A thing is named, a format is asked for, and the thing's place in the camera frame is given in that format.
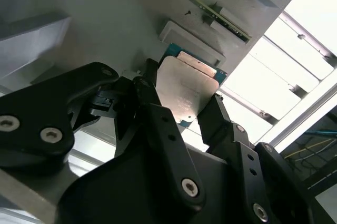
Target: gray surface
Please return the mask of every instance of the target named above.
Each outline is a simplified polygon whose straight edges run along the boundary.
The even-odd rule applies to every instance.
[[[0,194],[44,223],[52,224],[57,214],[57,203],[77,178],[68,165],[58,174],[44,178],[0,170]]]
[[[0,79],[59,47],[69,22],[69,17],[51,13],[3,24]]]
[[[148,57],[161,58],[167,44],[158,35],[170,18],[222,52],[226,57],[222,69],[231,73],[282,10],[258,0],[202,1],[217,2],[241,19],[252,40],[238,44],[234,35],[219,34],[203,23],[202,12],[187,0],[0,0],[0,17],[12,22],[61,10],[72,21],[60,51],[51,57],[55,66],[70,70],[99,61],[119,74],[138,70]],[[94,127],[91,133],[114,141],[113,120],[102,119]]]

